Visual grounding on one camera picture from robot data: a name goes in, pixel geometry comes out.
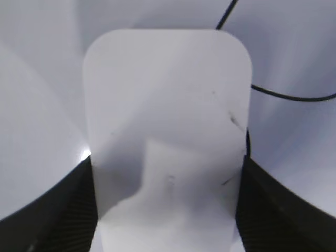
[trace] white background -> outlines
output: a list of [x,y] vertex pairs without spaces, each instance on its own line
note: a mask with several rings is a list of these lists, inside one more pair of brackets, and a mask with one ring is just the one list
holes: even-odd
[[[50,176],[57,167],[49,165],[51,158],[41,161],[44,152],[57,160],[68,160],[65,170],[57,171],[60,178],[74,166],[78,159],[74,155],[86,148],[81,63],[95,38],[125,27],[213,28],[228,2],[1,1],[0,98],[6,103],[0,109],[0,218],[57,181]],[[291,95],[320,96],[336,92],[335,13],[333,0],[240,0],[224,29],[248,49],[254,84]],[[17,93],[13,93],[18,83],[25,88],[20,92],[45,90],[39,93],[40,100],[36,93],[25,91],[25,105],[19,112],[8,101],[13,97],[12,102],[20,104]],[[31,113],[26,106],[29,101],[36,102],[31,105],[36,117],[31,119],[27,116]],[[37,104],[49,108],[48,115]],[[252,91],[249,122],[254,159],[284,185],[334,216],[335,109],[336,101],[297,103]],[[26,123],[32,119],[41,123],[27,128]],[[64,125],[58,131],[60,136],[65,132],[77,136],[71,142],[67,137],[57,137],[57,143],[49,140],[45,136],[57,131],[54,120]],[[15,127],[6,124],[9,121]],[[42,129],[42,122],[51,125],[44,134],[33,130]],[[12,138],[20,135],[30,137],[20,138],[11,148]],[[32,139],[41,139],[42,135],[38,148],[32,147]],[[63,147],[73,151],[58,152]],[[41,175],[43,169],[49,176]],[[44,180],[49,183],[40,186]]]
[[239,40],[213,29],[94,42],[83,84],[105,251],[229,251],[251,76]]

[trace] black cable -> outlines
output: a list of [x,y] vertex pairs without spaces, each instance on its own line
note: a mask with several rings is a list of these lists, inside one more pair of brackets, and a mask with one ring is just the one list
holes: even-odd
[[305,97],[288,96],[282,93],[275,93],[273,91],[258,87],[256,85],[252,85],[251,87],[252,89],[265,93],[267,95],[269,94],[270,96],[274,96],[274,97],[278,97],[278,98],[282,98],[286,100],[291,100],[291,101],[317,102],[317,101],[328,101],[328,100],[336,98],[336,93],[329,95],[329,96],[323,96],[323,97],[305,98]]
[[220,30],[222,28],[222,26],[224,25],[225,21],[229,17],[231,11],[233,10],[233,8],[235,7],[237,2],[238,2],[238,0],[232,0],[231,1],[229,7],[226,9],[224,15],[222,16],[221,20],[219,21],[219,23],[216,27],[216,30]]
[[[221,20],[219,21],[216,30],[220,30],[223,25],[225,24],[226,20],[228,19],[229,15],[231,14],[232,10],[234,9],[234,7],[236,6],[236,3],[238,2],[238,0],[232,0],[230,5],[228,6],[228,8],[226,9],[225,13],[223,14]],[[265,88],[261,88],[258,87],[256,85],[252,84],[252,89],[265,93],[267,95],[270,96],[274,96],[274,97],[278,97],[278,98],[282,98],[282,99],[286,99],[286,100],[290,100],[290,101],[303,101],[303,102],[317,102],[317,101],[328,101],[331,99],[336,98],[336,93],[329,95],[329,96],[323,96],[323,97],[316,97],[316,98],[306,98],[306,97],[295,97],[295,96],[288,96],[288,95],[284,95],[282,93],[276,93],[270,90],[267,90]]]

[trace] black textured edge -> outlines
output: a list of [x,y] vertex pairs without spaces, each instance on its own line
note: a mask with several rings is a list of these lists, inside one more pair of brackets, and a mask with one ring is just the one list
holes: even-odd
[[91,169],[87,158],[44,195],[2,219],[0,251],[35,251],[70,204],[83,175]]
[[336,219],[245,158],[236,212],[250,251],[336,251]]
[[98,213],[93,184],[92,166],[83,167],[84,173],[57,221],[39,244],[35,252],[88,252],[95,233]]

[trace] white curved surface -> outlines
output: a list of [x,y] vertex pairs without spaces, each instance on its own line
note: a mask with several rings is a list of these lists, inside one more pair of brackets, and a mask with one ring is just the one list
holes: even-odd
[[[239,1],[224,29],[249,51],[253,84],[292,96],[326,96],[336,92],[335,9],[333,0]],[[293,102],[253,90],[249,115],[253,159],[333,216],[335,109],[335,101]]]
[[229,251],[251,62],[214,30],[119,30],[83,66],[104,251]]
[[88,148],[57,97],[0,43],[0,219],[66,176]]

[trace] white wall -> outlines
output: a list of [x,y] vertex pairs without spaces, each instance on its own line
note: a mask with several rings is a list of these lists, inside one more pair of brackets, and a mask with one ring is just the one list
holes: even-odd
[[88,148],[45,80],[0,43],[0,219],[59,182]]
[[[255,85],[319,97],[336,92],[335,11],[333,0],[241,0],[224,29],[248,49]],[[253,159],[334,216],[335,109],[252,91],[249,117]]]

